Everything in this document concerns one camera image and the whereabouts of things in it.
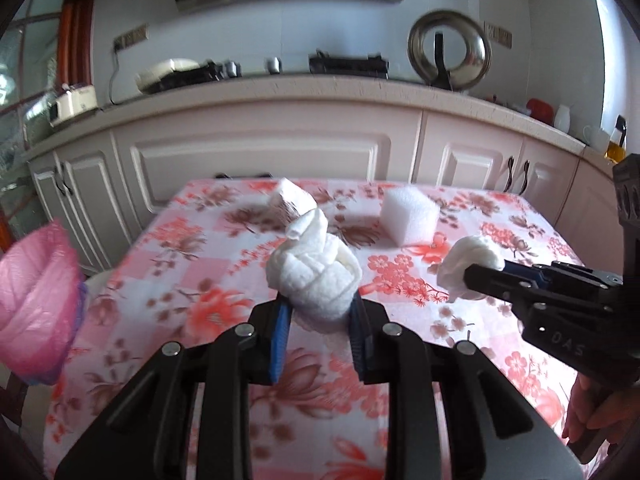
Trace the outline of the person's right hand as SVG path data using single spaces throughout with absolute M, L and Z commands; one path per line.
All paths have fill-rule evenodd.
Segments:
M 609 444 L 619 444 L 639 418 L 639 385 L 615 391 L 599 404 L 592 381 L 577 374 L 567 408 L 562 438 L 578 441 L 586 430 L 604 429 Z

